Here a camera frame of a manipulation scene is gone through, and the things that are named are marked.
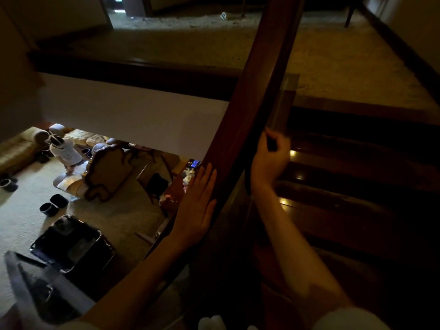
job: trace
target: person's left hand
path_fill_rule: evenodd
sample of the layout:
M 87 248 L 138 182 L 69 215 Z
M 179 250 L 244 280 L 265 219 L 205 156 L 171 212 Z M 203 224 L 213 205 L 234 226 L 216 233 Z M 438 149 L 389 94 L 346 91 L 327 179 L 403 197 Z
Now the person's left hand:
M 201 240 L 211 223 L 217 200 L 208 202 L 216 182 L 217 170 L 214 169 L 212 174 L 211 171 L 212 165 L 209 163 L 206 171 L 201 167 L 197 177 L 191 178 L 169 235 L 172 241 L 185 250 Z

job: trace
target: black pot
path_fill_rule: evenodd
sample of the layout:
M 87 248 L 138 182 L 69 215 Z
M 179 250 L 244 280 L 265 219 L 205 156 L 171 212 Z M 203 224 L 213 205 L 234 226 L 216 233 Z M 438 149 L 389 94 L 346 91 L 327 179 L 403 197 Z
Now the black pot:
M 0 181 L 0 187 L 7 192 L 14 192 L 19 188 L 19 186 L 9 178 Z
M 43 152 L 44 155 L 46 155 L 47 157 L 53 157 L 53 154 L 51 152 L 51 148 L 50 146 L 46 146 L 45 148 L 43 148 L 41 150 Z
M 14 177 L 10 172 L 5 172 L 4 174 L 0 175 L 0 181 L 4 180 L 4 179 L 10 179 L 11 181 L 13 181 L 14 183 L 18 182 L 17 177 Z
M 58 208 L 62 209 L 69 204 L 69 201 L 66 198 L 64 198 L 61 194 L 54 194 L 51 197 L 51 203 L 57 206 Z
M 46 216 L 54 216 L 58 213 L 59 208 L 56 207 L 54 204 L 47 202 L 40 206 L 40 211 Z
M 47 161 L 49 161 L 49 158 L 43 152 L 36 153 L 35 159 L 40 163 L 46 163 Z

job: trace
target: beige carpet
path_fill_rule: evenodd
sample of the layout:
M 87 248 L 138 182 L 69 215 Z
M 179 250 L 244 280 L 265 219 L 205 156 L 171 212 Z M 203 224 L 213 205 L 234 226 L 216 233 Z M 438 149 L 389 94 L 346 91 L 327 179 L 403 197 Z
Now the beige carpet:
M 169 179 L 160 157 L 157 162 L 156 171 Z M 52 159 L 44 165 L 33 163 L 19 173 L 19 188 L 14 193 L 0 190 L 0 316 L 14 303 L 3 261 L 4 253 L 13 250 L 30 256 L 30 244 L 63 214 L 75 215 L 99 228 L 117 249 L 117 257 L 103 276 L 105 282 L 99 283 L 102 291 L 114 285 L 144 258 L 150 246 L 137 238 L 134 232 L 153 236 L 164 219 L 157 202 L 151 205 L 136 181 L 146 163 L 152 163 L 149 156 L 133 161 L 135 171 L 108 202 L 76 200 L 53 218 L 46 218 L 39 212 L 40 205 L 56 193 L 70 197 L 52 186 L 53 179 L 64 171 L 57 160 Z
M 155 18 L 110 14 L 115 30 L 70 44 L 106 59 L 142 59 L 242 69 L 260 12 L 245 18 L 199 7 Z M 203 11 L 216 14 L 201 16 Z M 345 12 L 303 14 L 287 71 L 300 74 L 298 94 L 436 112 L 439 107 L 367 20 Z

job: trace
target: carpeted floor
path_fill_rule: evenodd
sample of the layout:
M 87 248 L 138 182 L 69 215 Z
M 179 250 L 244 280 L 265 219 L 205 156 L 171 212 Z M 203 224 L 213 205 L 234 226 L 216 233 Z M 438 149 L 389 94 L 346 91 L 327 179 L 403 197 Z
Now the carpeted floor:
M 242 69 L 261 12 L 245 18 L 218 9 L 185 8 L 154 18 L 110 14 L 115 30 L 76 41 L 77 53 L 115 60 L 166 61 Z M 346 12 L 306 12 L 287 71 L 300 74 L 297 93 L 403 108 L 439 111 L 414 74 L 367 20 L 356 13 L 344 28 Z
M 168 172 L 160 157 L 155 169 L 162 177 L 169 179 Z M 144 156 L 133 160 L 134 172 L 119 188 L 116 194 L 105 203 L 98 199 L 83 199 L 69 203 L 52 218 L 39 212 L 39 207 L 56 194 L 70 195 L 52 186 L 53 179 L 64 171 L 58 160 L 52 159 L 42 165 L 33 163 L 20 172 L 19 188 L 14 193 L 0 190 L 0 254 L 13 250 L 30 256 L 32 242 L 59 216 L 71 214 L 80 220 L 101 229 L 103 234 L 117 249 L 115 257 L 106 269 L 104 281 L 99 283 L 103 291 L 113 286 L 133 269 L 146 255 L 150 245 L 134 235 L 135 231 L 153 236 L 164 217 L 157 202 L 151 205 L 145 191 L 136 177 L 151 158 Z M 14 303 L 3 258 L 0 260 L 0 316 Z

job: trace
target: hand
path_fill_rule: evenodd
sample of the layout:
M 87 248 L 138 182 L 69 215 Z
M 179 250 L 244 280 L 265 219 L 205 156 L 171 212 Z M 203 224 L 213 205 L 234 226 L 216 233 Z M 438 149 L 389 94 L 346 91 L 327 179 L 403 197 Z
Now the hand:
M 212 213 L 217 204 L 217 200 L 212 200 L 208 204 L 217 178 L 217 170 L 214 169 L 212 175 L 211 170 L 212 165 L 209 163 L 206 171 L 201 167 L 197 177 L 191 178 L 177 211 L 176 221 L 169 237 L 184 250 L 197 244 L 209 229 Z
M 267 136 L 276 140 L 276 152 L 269 152 L 267 149 Z M 252 193 L 255 193 L 261 187 L 272 187 L 272 183 L 284 171 L 289 160 L 290 139 L 266 127 L 264 132 L 261 133 L 256 154 L 252 161 L 250 172 Z

